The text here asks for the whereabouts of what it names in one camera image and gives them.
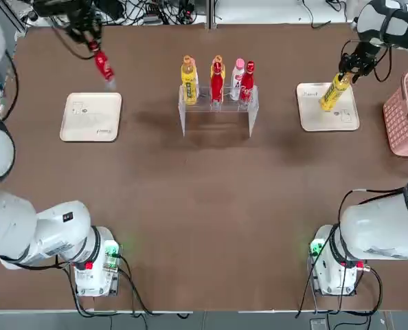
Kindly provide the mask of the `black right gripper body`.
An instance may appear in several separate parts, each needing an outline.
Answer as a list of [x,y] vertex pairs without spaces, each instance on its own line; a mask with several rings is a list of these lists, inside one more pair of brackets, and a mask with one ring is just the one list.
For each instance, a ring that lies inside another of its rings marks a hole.
[[350,55],[350,69],[374,69],[377,62],[379,46],[359,41]]

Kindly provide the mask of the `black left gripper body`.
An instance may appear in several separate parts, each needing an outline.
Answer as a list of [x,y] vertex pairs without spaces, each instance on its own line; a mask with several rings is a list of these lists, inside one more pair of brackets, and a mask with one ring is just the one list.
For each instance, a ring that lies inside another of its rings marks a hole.
[[68,34],[101,34],[101,18],[95,12],[92,1],[62,1],[65,15],[69,22],[65,26]]

